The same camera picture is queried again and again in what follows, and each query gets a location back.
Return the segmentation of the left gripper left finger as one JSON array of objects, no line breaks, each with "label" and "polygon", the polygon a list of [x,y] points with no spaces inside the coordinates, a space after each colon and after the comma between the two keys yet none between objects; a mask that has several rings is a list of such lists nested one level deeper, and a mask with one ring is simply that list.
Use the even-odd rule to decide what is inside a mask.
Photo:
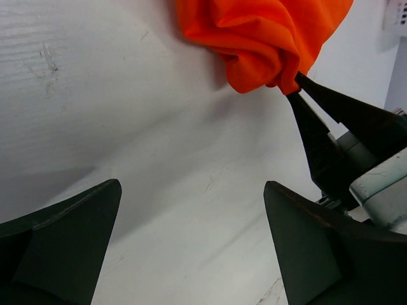
[{"label": "left gripper left finger", "polygon": [[1,304],[90,304],[118,213],[110,179],[1,224]]}]

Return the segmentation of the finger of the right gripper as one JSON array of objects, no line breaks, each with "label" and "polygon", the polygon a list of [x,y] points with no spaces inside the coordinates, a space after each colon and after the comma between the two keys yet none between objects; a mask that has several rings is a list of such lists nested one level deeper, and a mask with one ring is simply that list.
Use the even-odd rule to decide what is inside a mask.
[{"label": "finger of the right gripper", "polygon": [[357,168],[298,92],[289,94],[287,99],[300,131],[312,181],[327,198],[339,200],[343,207],[357,207],[359,204],[349,191]]},{"label": "finger of the right gripper", "polygon": [[374,155],[392,156],[406,148],[406,118],[322,86],[298,72],[295,81],[337,123]]}]

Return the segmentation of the orange t-shirt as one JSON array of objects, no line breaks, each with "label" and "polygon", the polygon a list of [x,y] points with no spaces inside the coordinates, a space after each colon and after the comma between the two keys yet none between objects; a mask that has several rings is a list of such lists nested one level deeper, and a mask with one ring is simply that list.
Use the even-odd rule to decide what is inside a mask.
[{"label": "orange t-shirt", "polygon": [[284,95],[299,89],[323,44],[343,22],[352,1],[176,1],[184,36],[215,51],[239,93],[262,86]]}]

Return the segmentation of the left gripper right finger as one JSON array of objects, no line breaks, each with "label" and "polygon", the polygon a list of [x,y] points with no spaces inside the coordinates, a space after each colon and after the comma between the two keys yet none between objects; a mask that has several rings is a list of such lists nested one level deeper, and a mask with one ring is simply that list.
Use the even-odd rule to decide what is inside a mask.
[{"label": "left gripper right finger", "polygon": [[406,304],[406,236],[322,207],[279,184],[264,189],[289,304]]}]

